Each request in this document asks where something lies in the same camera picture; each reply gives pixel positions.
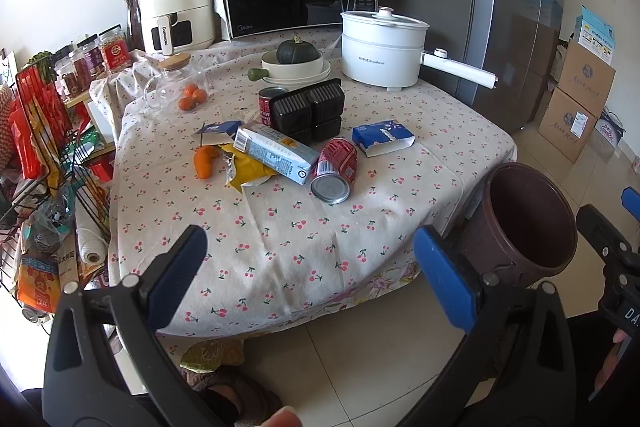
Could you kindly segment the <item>right human hand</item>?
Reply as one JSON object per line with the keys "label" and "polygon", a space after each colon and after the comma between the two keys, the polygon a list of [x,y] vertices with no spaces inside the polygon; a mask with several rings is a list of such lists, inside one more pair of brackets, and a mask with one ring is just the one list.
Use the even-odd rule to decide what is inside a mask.
{"label": "right human hand", "polygon": [[616,366],[621,358],[623,358],[624,353],[626,352],[629,343],[631,342],[631,337],[623,331],[623,329],[617,329],[613,336],[614,346],[608,355],[606,356],[603,365],[598,373],[596,380],[594,381],[594,389],[592,394],[589,397],[589,401],[591,401],[600,391],[600,389],[606,384],[606,381],[611,377],[616,369]]}

